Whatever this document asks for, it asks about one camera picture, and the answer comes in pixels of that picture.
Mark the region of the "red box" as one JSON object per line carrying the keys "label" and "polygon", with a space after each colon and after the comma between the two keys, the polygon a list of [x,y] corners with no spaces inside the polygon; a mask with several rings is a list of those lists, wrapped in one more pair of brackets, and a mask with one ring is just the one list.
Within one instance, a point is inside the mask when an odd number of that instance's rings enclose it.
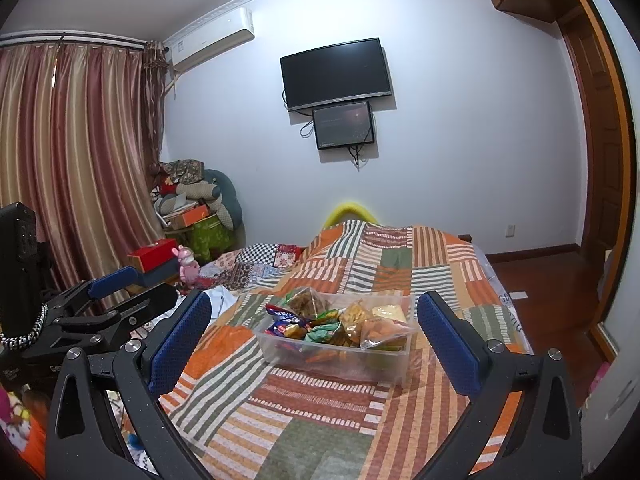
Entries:
{"label": "red box", "polygon": [[136,249],[127,256],[128,264],[137,271],[147,274],[175,258],[177,242],[172,238],[163,238],[148,246]]}

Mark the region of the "striped red gold curtain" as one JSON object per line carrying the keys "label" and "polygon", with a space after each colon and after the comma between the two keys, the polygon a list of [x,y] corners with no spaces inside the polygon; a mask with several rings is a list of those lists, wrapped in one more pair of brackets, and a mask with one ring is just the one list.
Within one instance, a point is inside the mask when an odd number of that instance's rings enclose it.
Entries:
{"label": "striped red gold curtain", "polygon": [[1,51],[1,203],[35,211],[59,288],[118,270],[163,235],[150,195],[160,140],[145,60],[66,41]]}

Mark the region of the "clear plastic storage bin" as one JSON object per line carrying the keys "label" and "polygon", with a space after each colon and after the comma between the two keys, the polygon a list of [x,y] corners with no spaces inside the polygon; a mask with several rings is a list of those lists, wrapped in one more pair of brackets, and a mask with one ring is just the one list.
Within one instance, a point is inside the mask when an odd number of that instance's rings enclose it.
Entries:
{"label": "clear plastic storage bin", "polygon": [[[416,326],[414,320],[416,300],[413,296],[318,293],[329,301],[329,310],[337,309],[340,315],[350,304],[359,300],[370,311],[377,306],[399,304],[405,312],[406,323]],[[281,300],[269,300],[265,306],[267,304],[286,309],[285,297]],[[262,350],[262,356],[268,363],[311,375],[340,378],[350,382],[388,382],[392,385],[402,384],[406,379],[410,347],[417,332],[410,335],[401,348],[362,350],[347,339],[343,327],[328,344],[315,344],[266,334],[265,330],[270,324],[271,318],[263,307],[254,328],[254,335]]]}

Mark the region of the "clear bag brown snacks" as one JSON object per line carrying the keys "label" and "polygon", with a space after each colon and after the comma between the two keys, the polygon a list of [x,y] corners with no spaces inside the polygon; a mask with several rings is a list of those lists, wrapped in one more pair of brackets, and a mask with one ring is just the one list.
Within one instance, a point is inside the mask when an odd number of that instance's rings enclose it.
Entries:
{"label": "clear bag brown snacks", "polygon": [[285,296],[285,307],[300,318],[311,320],[329,310],[330,303],[313,288],[301,287]]}

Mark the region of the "yellow object behind bed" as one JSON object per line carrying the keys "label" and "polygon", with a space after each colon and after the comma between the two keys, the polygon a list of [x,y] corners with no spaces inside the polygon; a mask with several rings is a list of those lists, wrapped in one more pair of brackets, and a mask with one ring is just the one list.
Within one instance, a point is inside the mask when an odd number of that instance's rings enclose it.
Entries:
{"label": "yellow object behind bed", "polygon": [[376,223],[378,219],[372,212],[356,202],[343,202],[338,204],[323,222],[322,229],[326,230],[336,226],[344,220],[355,219],[369,223]]}

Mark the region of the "white air conditioner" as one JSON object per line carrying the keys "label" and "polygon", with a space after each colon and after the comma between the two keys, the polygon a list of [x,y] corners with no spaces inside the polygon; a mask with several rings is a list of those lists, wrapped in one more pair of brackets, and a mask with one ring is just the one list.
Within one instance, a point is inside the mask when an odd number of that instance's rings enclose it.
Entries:
{"label": "white air conditioner", "polygon": [[252,14],[245,8],[235,9],[172,42],[169,45],[172,67],[183,74],[254,38]]}

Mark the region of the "wooden door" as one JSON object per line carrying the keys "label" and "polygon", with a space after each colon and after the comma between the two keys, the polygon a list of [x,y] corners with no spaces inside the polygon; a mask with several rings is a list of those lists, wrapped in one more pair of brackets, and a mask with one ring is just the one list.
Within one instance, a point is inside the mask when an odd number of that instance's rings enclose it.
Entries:
{"label": "wooden door", "polygon": [[593,0],[559,19],[576,73],[587,133],[588,185],[582,253],[603,268],[596,322],[610,312],[634,223],[636,154],[626,81]]}

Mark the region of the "patchwork orange green quilt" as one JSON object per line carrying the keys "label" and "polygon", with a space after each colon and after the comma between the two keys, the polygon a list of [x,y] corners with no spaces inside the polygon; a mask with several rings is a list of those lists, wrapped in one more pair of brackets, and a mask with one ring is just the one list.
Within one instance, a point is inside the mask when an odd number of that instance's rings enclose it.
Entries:
{"label": "patchwork orange green quilt", "polygon": [[486,339],[529,343],[482,252],[428,226],[348,220],[306,247],[255,244],[215,261],[212,320],[160,406],[217,479],[410,479],[468,401],[424,335],[363,350],[269,333],[296,292],[336,310],[400,307],[438,292]]}

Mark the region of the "wall mounted black television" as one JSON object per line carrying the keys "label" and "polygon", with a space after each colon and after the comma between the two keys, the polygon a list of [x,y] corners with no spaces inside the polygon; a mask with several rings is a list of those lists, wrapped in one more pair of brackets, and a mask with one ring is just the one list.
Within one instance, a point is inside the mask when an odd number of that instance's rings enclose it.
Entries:
{"label": "wall mounted black television", "polygon": [[390,96],[392,84],[378,38],[331,44],[280,58],[286,107],[315,106]]}

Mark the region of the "orange snack bag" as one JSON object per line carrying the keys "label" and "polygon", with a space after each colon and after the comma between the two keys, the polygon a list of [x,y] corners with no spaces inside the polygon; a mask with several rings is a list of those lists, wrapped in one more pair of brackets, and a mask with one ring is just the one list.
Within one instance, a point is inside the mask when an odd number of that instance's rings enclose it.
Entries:
{"label": "orange snack bag", "polygon": [[368,318],[362,323],[359,347],[362,350],[401,348],[418,329],[392,318]]}

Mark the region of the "white plastic bag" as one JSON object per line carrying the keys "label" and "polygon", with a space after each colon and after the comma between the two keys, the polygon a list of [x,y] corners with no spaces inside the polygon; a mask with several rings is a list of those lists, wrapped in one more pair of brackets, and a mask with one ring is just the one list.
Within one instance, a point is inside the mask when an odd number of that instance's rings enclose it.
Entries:
{"label": "white plastic bag", "polygon": [[[204,294],[208,297],[210,302],[210,322],[217,321],[224,312],[228,311],[238,300],[238,297],[233,295],[229,289],[226,289],[222,285],[215,286],[214,288],[208,288],[203,290]],[[170,318],[174,314],[175,310],[186,299],[186,295],[179,294],[175,305],[162,314],[162,318]]]}

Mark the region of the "peanut brittle clear pack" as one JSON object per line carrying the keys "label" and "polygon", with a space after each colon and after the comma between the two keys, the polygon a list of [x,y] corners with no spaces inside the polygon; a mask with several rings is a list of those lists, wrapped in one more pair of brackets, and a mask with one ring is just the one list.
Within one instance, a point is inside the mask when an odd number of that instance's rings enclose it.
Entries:
{"label": "peanut brittle clear pack", "polygon": [[355,346],[360,346],[361,332],[364,322],[372,318],[372,313],[361,300],[350,304],[340,315],[340,322],[347,339]]}

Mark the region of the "pink plush toy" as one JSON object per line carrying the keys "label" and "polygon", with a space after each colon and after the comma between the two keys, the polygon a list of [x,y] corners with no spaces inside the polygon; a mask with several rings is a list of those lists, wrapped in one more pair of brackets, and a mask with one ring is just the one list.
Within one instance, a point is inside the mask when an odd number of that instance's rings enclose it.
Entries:
{"label": "pink plush toy", "polygon": [[179,245],[171,249],[179,263],[180,281],[185,285],[194,285],[200,276],[200,265],[189,247]]}

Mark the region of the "green snack packet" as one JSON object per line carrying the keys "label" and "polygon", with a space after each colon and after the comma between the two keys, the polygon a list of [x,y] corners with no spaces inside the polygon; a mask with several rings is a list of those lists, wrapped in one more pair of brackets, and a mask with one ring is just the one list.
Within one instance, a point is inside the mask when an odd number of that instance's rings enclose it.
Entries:
{"label": "green snack packet", "polygon": [[304,341],[314,342],[315,344],[328,344],[340,333],[341,328],[342,324],[340,322],[311,326],[305,334]]}

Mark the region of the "blue biscuit snack bag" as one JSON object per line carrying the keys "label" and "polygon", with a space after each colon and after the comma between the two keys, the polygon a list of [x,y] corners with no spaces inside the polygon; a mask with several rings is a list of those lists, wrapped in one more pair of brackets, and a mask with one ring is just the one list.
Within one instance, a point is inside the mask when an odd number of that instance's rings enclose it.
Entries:
{"label": "blue biscuit snack bag", "polygon": [[271,324],[265,330],[266,334],[297,340],[305,338],[308,323],[304,318],[274,304],[267,304],[265,310],[271,318]]}

